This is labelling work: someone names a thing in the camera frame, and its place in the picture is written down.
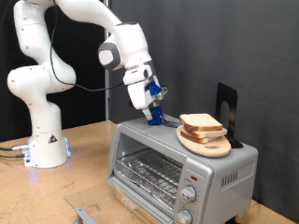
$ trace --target wooden table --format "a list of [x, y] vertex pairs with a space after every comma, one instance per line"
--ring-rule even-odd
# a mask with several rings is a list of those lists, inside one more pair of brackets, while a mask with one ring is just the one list
[[[72, 156], [59, 167], [31, 168], [23, 165], [23, 159], [0, 158], [0, 224], [73, 223], [76, 213], [64, 196], [89, 189], [107, 179], [114, 128], [113, 122], [103, 121], [63, 130]], [[0, 147], [21, 145], [26, 141], [27, 138], [8, 141]], [[256, 202], [252, 202], [245, 216], [238, 221], [242, 224], [294, 223]]]

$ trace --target round wooden board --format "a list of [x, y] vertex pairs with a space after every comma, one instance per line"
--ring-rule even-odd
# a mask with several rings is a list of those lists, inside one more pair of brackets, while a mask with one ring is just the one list
[[183, 125], [177, 128], [178, 140], [188, 150], [191, 150], [197, 154], [206, 157], [223, 157], [228, 155], [232, 149], [230, 142], [224, 136], [206, 144], [195, 143], [193, 141], [190, 141], [189, 139], [180, 136], [180, 130], [182, 128]]

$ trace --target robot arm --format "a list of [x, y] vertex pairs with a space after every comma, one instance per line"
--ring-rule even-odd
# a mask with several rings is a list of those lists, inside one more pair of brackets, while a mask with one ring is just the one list
[[[110, 31], [111, 36], [98, 51], [101, 64], [108, 70], [125, 67], [123, 82], [128, 86], [134, 107], [143, 111], [149, 124], [161, 123], [163, 113], [159, 101], [164, 98], [165, 90], [160, 88], [139, 24], [121, 22], [98, 0], [56, 0], [56, 3], [72, 20], [98, 24]], [[30, 111], [32, 136], [26, 147], [26, 166], [58, 166], [69, 155], [62, 135], [60, 109], [46, 97], [49, 93], [69, 90], [73, 85], [66, 84], [76, 82], [74, 69], [55, 51], [52, 63], [50, 61], [50, 38], [44, 13], [54, 5], [54, 0], [21, 0], [14, 7], [21, 51], [38, 63], [12, 70], [7, 77], [10, 91], [21, 98]]]

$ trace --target toast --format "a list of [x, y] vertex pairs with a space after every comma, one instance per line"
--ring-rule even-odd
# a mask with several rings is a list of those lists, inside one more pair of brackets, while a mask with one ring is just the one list
[[184, 124], [184, 128], [189, 131], [221, 131], [222, 124], [217, 122], [209, 114], [182, 114], [179, 121]]
[[218, 136], [218, 137], [209, 137], [209, 138], [195, 138], [189, 135], [184, 128], [180, 130], [180, 135], [184, 138], [189, 139], [190, 141], [193, 141], [195, 143], [201, 143], [201, 144], [208, 143], [220, 137]]
[[222, 128], [221, 131], [210, 131], [210, 132], [203, 132], [203, 131], [189, 131], [188, 129], [184, 129], [184, 131], [195, 138], [208, 138], [208, 137], [220, 137], [227, 134], [227, 130]]

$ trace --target black wall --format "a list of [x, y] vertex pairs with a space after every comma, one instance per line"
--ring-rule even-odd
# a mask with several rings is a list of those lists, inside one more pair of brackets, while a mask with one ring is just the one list
[[[237, 90], [235, 137], [260, 153], [254, 196], [299, 222], [299, 2], [113, 0], [112, 10], [143, 28], [169, 90], [164, 113], [214, 115], [218, 82]], [[125, 87], [111, 92], [112, 121], [143, 117], [129, 101]]]
[[[8, 0], [0, 1], [0, 18]], [[0, 142], [31, 135], [29, 110], [7, 87], [7, 75], [12, 69], [36, 64], [21, 53], [13, 21], [13, 5], [9, 8], [0, 36]], [[46, 22], [51, 34], [55, 14], [51, 7], [46, 11]], [[88, 23], [68, 19], [59, 9], [54, 48], [77, 73], [77, 83], [91, 89], [105, 87], [105, 70], [97, 58], [104, 42], [104, 29]], [[94, 123], [105, 119], [105, 93], [86, 92], [78, 88], [49, 94], [48, 100], [62, 110], [63, 128]]]

